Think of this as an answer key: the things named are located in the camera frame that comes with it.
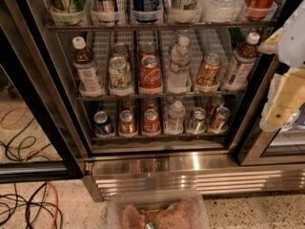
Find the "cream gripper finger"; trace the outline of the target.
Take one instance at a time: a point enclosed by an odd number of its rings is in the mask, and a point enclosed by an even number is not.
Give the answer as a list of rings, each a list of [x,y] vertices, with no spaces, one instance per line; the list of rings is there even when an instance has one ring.
[[[305,103],[305,70],[290,68],[286,73],[276,73],[270,83],[259,127],[265,132],[282,128]]]
[[[282,29],[279,28],[258,46],[258,51],[265,54],[277,54],[277,46]]]

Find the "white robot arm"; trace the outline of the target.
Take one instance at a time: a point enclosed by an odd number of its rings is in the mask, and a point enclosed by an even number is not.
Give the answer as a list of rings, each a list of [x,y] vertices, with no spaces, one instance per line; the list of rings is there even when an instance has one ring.
[[[260,129],[274,132],[305,103],[305,1],[280,29],[259,45],[258,51],[276,54],[290,68],[283,75],[274,75],[261,113]]]

